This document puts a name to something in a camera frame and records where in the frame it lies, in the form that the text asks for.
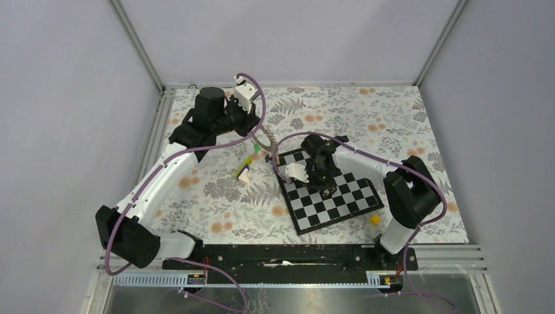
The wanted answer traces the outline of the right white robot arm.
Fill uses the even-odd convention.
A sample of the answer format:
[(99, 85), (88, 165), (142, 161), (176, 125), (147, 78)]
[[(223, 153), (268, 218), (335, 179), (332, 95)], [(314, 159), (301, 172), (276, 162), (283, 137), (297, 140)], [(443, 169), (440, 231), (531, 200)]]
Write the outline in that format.
[(332, 195), (338, 183), (338, 173), (352, 173), (372, 182), (380, 181), (387, 197), (392, 220), (376, 240), (376, 263), (386, 270), (401, 261), (401, 251), (410, 237), (442, 201), (436, 184), (422, 159), (411, 156), (394, 164), (383, 158), (371, 157), (348, 146), (347, 137), (324, 140), (310, 134), (301, 143), (308, 154), (305, 174), (308, 188), (326, 198)]

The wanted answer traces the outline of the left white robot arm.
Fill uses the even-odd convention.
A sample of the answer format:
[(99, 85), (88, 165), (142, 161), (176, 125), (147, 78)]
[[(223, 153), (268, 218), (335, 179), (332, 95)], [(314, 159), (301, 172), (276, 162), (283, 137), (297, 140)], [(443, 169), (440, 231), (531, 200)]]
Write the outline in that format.
[(197, 268), (203, 252), (201, 240), (183, 232), (154, 232), (153, 220), (177, 183), (204, 158), (218, 149), (217, 137), (236, 132), (243, 141), (251, 137), (264, 115), (256, 114), (259, 88), (243, 82), (231, 95), (217, 87), (202, 88), (194, 106), (169, 136), (158, 161), (138, 185), (114, 207), (101, 206), (96, 215), (99, 238), (105, 249), (105, 270), (112, 254), (129, 266), (145, 268), (153, 260), (178, 258), (188, 269)]

